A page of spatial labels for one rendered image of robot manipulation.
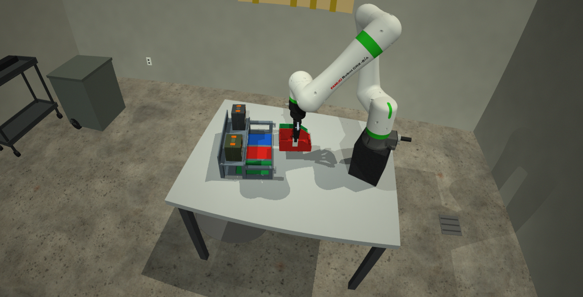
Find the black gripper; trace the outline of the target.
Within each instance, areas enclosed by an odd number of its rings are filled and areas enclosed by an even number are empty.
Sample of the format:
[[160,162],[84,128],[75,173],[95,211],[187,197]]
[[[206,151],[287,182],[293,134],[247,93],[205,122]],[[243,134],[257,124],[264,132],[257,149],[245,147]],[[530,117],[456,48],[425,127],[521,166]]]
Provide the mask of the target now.
[[305,116],[306,116],[306,112],[301,113],[301,114],[290,112],[290,117],[293,118],[293,135],[292,135],[293,146],[298,146],[298,139],[299,139],[300,130],[301,130],[301,123],[302,123],[301,120],[304,119]]

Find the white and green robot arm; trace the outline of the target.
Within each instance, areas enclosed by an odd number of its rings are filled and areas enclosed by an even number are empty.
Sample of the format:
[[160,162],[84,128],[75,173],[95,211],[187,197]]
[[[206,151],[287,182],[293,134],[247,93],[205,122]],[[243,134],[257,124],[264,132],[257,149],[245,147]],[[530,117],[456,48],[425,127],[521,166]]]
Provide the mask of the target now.
[[395,150],[401,141],[411,142],[392,130],[398,105],[380,87],[379,55],[400,37],[400,21],[377,6],[364,4],[355,12],[358,36],[314,80],[304,71],[289,78],[290,112],[312,113],[347,79],[358,71],[356,95],[368,113],[362,143],[372,150]]

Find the red bin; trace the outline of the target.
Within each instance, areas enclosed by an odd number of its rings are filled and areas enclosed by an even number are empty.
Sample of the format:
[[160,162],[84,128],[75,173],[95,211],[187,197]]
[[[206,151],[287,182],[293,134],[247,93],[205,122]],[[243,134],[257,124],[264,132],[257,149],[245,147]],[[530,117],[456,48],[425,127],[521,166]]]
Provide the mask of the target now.
[[298,146],[293,146],[293,128],[280,128],[279,151],[306,151],[312,149],[310,135],[303,129],[300,130]]

